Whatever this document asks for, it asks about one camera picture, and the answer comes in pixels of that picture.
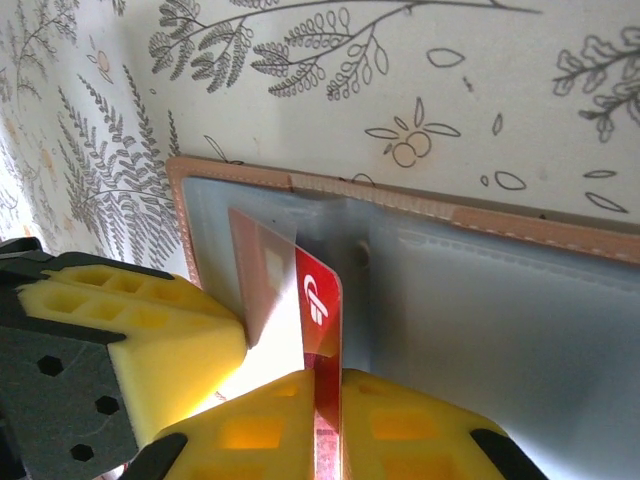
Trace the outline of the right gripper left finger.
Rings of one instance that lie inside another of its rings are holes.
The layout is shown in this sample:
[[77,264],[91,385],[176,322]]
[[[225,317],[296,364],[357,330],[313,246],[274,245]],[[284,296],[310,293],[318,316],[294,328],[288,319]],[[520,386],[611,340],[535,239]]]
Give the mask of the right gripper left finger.
[[290,373],[161,431],[129,479],[312,479],[314,374]]

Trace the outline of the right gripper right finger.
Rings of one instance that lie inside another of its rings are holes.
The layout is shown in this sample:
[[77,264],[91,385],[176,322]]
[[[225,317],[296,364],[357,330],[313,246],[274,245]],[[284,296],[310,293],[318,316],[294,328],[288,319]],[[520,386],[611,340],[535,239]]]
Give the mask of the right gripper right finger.
[[544,479],[492,420],[370,373],[342,373],[344,479]]

